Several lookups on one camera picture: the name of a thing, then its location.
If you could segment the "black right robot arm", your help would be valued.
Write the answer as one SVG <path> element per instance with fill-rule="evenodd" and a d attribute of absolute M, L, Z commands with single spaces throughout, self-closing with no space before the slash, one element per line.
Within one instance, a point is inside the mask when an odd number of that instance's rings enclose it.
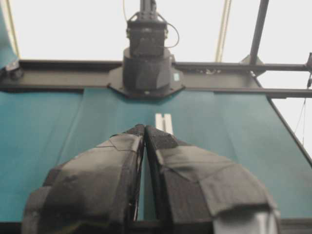
<path fill-rule="evenodd" d="M 174 73 L 165 46 L 167 22 L 156 2 L 143 0 L 127 21 L 123 84 L 131 95 L 162 97 Z M 157 217 L 172 234 L 277 234 L 276 204 L 242 165 L 146 127 Z"/>

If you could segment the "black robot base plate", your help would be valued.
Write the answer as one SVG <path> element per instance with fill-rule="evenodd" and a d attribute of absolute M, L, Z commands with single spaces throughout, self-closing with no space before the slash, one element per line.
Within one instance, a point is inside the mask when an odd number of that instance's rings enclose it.
<path fill-rule="evenodd" d="M 157 90 L 131 90 L 130 88 L 127 88 L 123 82 L 122 68 L 116 68 L 109 72 L 108 87 L 131 99 L 163 99 L 169 95 L 185 89 L 183 81 L 183 72 L 172 68 L 170 82 L 167 86 L 164 86 L 163 88 Z"/>

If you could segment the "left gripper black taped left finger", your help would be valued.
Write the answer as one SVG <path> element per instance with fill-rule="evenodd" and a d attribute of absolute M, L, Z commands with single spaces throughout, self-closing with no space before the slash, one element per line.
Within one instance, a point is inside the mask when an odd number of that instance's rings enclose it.
<path fill-rule="evenodd" d="M 137 217 L 142 124 L 52 168 L 26 202 L 24 234 L 123 234 Z"/>

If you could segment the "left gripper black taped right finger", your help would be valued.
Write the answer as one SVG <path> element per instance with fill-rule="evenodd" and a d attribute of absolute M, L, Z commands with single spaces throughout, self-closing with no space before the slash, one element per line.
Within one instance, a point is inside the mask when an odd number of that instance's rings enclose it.
<path fill-rule="evenodd" d="M 277 204 L 241 164 L 148 125 L 156 214 L 171 234 L 278 234 Z"/>

